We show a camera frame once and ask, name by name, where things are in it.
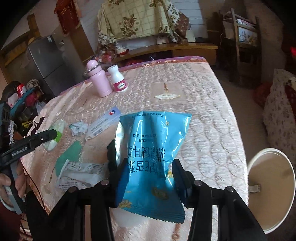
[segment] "gray refrigerator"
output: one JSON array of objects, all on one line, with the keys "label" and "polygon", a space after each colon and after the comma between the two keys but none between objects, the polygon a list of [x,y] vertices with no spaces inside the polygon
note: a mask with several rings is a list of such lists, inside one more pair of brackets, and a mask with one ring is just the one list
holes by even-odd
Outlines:
[{"label": "gray refrigerator", "polygon": [[76,84],[52,36],[33,41],[26,55],[25,69],[30,79],[37,79],[43,92],[51,98]]}]

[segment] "metal bolt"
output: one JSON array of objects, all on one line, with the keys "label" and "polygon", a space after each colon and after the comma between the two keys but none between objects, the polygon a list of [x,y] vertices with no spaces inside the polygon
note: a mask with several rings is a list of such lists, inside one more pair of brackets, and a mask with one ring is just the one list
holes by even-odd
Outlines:
[{"label": "metal bolt", "polygon": [[227,190],[228,192],[234,192],[234,188],[233,188],[232,186],[228,186],[228,187],[226,187],[226,190]]},{"label": "metal bolt", "polygon": [[101,184],[102,184],[103,186],[107,186],[107,185],[109,184],[109,180],[107,180],[107,179],[102,180],[102,181],[101,181]]},{"label": "metal bolt", "polygon": [[68,189],[68,192],[75,192],[77,190],[77,187],[70,187],[69,189]]},{"label": "metal bolt", "polygon": [[193,182],[193,184],[196,185],[196,186],[201,186],[202,185],[202,181],[201,180],[195,180]]}]

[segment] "white plastic bottle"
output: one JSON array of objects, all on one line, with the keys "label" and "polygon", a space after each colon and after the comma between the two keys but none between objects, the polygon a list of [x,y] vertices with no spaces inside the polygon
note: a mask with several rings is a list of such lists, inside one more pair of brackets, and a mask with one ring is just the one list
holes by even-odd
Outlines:
[{"label": "white plastic bottle", "polygon": [[126,85],[123,75],[118,70],[118,65],[109,67],[108,72],[111,74],[111,83],[114,85],[114,91],[117,93],[126,91],[128,86]]}]

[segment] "pink bottle label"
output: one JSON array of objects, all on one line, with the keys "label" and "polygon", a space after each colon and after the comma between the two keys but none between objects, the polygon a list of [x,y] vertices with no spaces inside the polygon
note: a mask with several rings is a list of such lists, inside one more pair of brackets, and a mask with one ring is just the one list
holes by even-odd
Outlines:
[{"label": "pink bottle label", "polygon": [[114,90],[116,92],[123,91],[127,87],[126,82],[124,81],[124,79],[122,81],[119,81],[119,82],[113,84],[113,85],[114,85]]}]

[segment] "teal bag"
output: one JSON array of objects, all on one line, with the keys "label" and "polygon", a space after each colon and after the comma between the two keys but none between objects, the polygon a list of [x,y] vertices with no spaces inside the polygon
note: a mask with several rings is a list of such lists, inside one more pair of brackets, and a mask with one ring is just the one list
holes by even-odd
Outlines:
[{"label": "teal bag", "polygon": [[185,139],[191,116],[141,111],[120,117],[128,143],[116,197],[119,208],[163,221],[184,222],[185,211],[169,165]]}]

